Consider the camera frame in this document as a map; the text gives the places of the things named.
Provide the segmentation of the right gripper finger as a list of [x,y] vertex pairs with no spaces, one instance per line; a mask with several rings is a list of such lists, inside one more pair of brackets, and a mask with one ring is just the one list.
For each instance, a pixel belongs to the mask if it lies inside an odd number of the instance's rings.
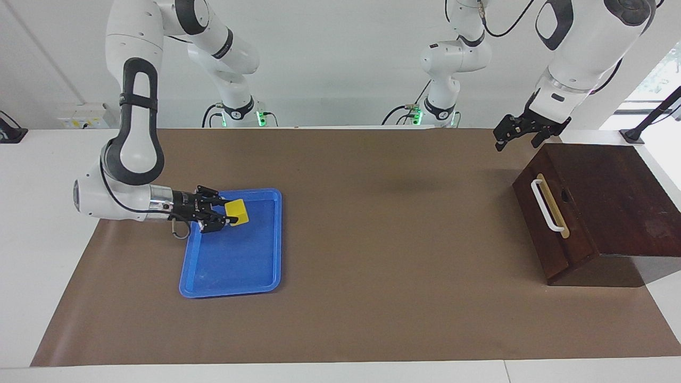
[[227,203],[226,199],[221,198],[217,190],[205,186],[197,186],[197,198],[202,203],[211,205],[224,205]]
[[219,232],[225,225],[238,223],[238,217],[231,217],[217,212],[204,212],[198,215],[198,225],[202,234]]

